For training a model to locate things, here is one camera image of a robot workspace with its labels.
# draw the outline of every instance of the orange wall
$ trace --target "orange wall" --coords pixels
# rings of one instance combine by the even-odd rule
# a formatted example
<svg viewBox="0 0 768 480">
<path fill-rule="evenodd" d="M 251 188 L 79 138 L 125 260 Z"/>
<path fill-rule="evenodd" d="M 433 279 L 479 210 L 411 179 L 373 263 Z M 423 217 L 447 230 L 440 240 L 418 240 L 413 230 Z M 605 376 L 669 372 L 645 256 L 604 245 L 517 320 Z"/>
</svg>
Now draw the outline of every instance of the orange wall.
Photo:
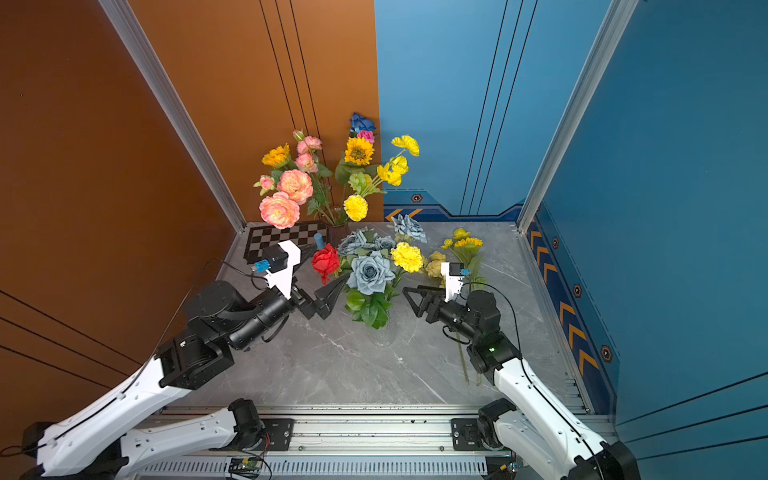
<svg viewBox="0 0 768 480">
<path fill-rule="evenodd" d="M 262 221 L 261 157 L 295 147 L 293 129 L 319 136 L 333 169 L 354 111 L 379 124 L 373 0 L 130 4 L 248 221 Z M 382 196 L 367 200 L 382 220 Z"/>
<path fill-rule="evenodd" d="M 97 340 L 0 294 L 63 345 L 0 320 L 1 448 L 133 372 L 233 230 L 97 2 L 3 2 L 0 65 L 0 290 Z"/>
</svg>

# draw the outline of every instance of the checkerboard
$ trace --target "checkerboard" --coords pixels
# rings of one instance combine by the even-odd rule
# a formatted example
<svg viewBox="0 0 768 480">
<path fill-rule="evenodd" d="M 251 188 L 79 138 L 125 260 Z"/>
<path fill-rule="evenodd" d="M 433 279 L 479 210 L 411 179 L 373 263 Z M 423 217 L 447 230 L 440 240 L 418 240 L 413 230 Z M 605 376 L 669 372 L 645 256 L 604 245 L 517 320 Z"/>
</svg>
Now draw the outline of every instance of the checkerboard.
<svg viewBox="0 0 768 480">
<path fill-rule="evenodd" d="M 299 247 L 308 245 L 315 241 L 315 233 L 318 232 L 323 238 L 327 238 L 326 226 L 322 222 L 297 223 L 282 230 L 275 227 L 253 227 L 248 232 L 243 258 L 248 263 L 256 263 L 261 260 L 264 247 L 276 245 L 284 240 L 293 240 Z"/>
</svg>

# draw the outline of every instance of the gray marble surface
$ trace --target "gray marble surface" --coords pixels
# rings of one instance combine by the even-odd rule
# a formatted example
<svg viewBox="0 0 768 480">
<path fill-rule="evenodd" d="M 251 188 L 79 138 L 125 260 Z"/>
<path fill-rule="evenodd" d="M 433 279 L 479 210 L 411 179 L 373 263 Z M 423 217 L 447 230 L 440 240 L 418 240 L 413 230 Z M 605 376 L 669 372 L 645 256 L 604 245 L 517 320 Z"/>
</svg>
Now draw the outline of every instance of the gray marble surface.
<svg viewBox="0 0 768 480">
<path fill-rule="evenodd" d="M 390 223 L 353 223 L 390 234 Z M 559 397 L 565 393 L 566 368 L 551 337 L 525 271 L 514 228 L 509 223 L 425 222 L 428 243 L 418 243 L 429 256 L 440 250 L 454 229 L 464 227 L 485 245 L 482 272 L 487 282 L 512 301 L 520 327 L 521 351 L 544 383 Z M 246 270 L 243 248 L 247 234 L 239 239 L 230 261 Z M 455 260 L 449 253 L 449 259 Z M 322 286 L 309 262 L 297 273 L 299 285 L 307 292 Z M 222 278 L 231 282 L 246 299 L 257 295 L 250 281 L 231 270 Z M 406 276 L 401 286 L 429 284 L 425 274 Z M 508 304 L 499 296 L 502 331 L 517 343 L 515 324 Z M 283 331 L 271 343 L 255 343 L 249 352 L 234 352 L 235 365 L 176 406 L 225 406 L 244 397 L 257 405 L 300 405 L 321 403 L 414 404 L 448 403 L 482 405 L 501 395 L 464 359 L 465 379 L 459 345 L 443 336 L 441 326 L 417 319 L 403 296 L 395 298 L 390 320 L 380 331 L 354 323 L 344 309 L 344 293 L 331 317 L 305 319 L 294 313 Z"/>
</svg>

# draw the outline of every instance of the yellow flower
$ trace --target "yellow flower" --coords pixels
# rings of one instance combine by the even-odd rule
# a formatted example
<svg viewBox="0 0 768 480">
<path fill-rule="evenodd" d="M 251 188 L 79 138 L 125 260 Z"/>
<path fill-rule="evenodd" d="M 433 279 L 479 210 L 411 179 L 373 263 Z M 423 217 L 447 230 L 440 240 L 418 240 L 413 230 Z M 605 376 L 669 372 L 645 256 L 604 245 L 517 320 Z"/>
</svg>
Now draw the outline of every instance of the yellow flower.
<svg viewBox="0 0 768 480">
<path fill-rule="evenodd" d="M 262 157 L 261 163 L 275 168 L 282 167 L 288 163 L 289 154 L 290 149 L 288 148 L 288 144 L 285 144 L 282 147 L 273 148 L 270 150 L 268 154 Z"/>
<path fill-rule="evenodd" d="M 346 142 L 344 161 L 348 164 L 369 165 L 373 156 L 373 145 L 362 138 L 350 138 Z"/>
<path fill-rule="evenodd" d="M 368 202 L 359 195 L 349 195 L 344 200 L 344 210 L 352 221 L 359 222 L 368 215 Z"/>
<path fill-rule="evenodd" d="M 456 242 L 457 247 L 476 247 L 480 248 L 482 247 L 482 240 L 479 238 L 465 238 L 464 240 L 459 240 Z"/>
<path fill-rule="evenodd" d="M 433 276 L 435 278 L 442 276 L 442 273 L 440 273 L 441 267 L 442 262 L 440 260 L 433 260 L 429 262 L 429 265 L 427 265 L 427 275 Z"/>
<path fill-rule="evenodd" d="M 411 152 L 411 155 L 414 157 L 419 156 L 419 142 L 413 139 L 413 137 L 410 137 L 408 135 L 403 135 L 402 137 L 395 137 L 392 139 L 392 145 L 395 145 L 396 147 L 400 148 L 407 148 L 409 152 Z"/>
<path fill-rule="evenodd" d="M 459 228 L 455 232 L 453 232 L 453 240 L 464 240 L 465 238 L 469 237 L 470 235 L 472 235 L 471 232 L 468 232 L 468 231 L 464 230 L 463 228 Z"/>
<path fill-rule="evenodd" d="M 392 171 L 396 174 L 405 175 L 408 173 L 408 161 L 402 155 L 392 159 Z"/>
<path fill-rule="evenodd" d="M 422 252 L 418 247 L 411 247 L 406 242 L 400 242 L 392 249 L 392 260 L 406 272 L 418 272 L 424 265 Z"/>
</svg>

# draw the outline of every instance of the pink flower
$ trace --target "pink flower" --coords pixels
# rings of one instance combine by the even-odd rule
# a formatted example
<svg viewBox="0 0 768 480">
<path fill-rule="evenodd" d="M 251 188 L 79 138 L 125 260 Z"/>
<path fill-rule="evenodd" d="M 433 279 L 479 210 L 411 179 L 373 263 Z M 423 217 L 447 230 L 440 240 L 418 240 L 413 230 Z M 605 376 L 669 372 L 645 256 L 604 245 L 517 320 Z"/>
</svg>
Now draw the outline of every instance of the pink flower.
<svg viewBox="0 0 768 480">
<path fill-rule="evenodd" d="M 262 175 L 259 183 L 264 190 L 272 190 L 275 187 L 275 180 L 269 175 Z"/>
<path fill-rule="evenodd" d="M 277 190 L 285 192 L 288 198 L 299 205 L 304 205 L 312 196 L 312 179 L 301 170 L 286 170 L 280 177 Z"/>
<path fill-rule="evenodd" d="M 304 143 L 306 144 L 306 147 L 309 148 L 310 150 L 322 150 L 323 149 L 323 147 L 321 147 L 323 142 L 320 141 L 319 138 L 304 137 Z"/>
<path fill-rule="evenodd" d="M 360 131 L 360 132 L 357 134 L 357 137 L 358 137 L 358 138 L 362 138 L 363 140 L 367 140 L 367 141 L 368 141 L 368 143 L 370 143 L 371 145 L 373 145 L 373 141 L 374 141 L 374 140 L 373 140 L 373 132 L 372 132 L 372 131 L 361 130 L 361 131 Z"/>
<path fill-rule="evenodd" d="M 318 171 L 315 159 L 312 158 L 312 154 L 301 154 L 296 159 L 296 165 L 302 172 L 306 174 L 316 174 Z"/>
<path fill-rule="evenodd" d="M 274 225 L 278 230 L 291 228 L 299 219 L 299 205 L 288 198 L 288 194 L 277 192 L 272 197 L 266 197 L 259 205 L 261 218 Z"/>
</svg>

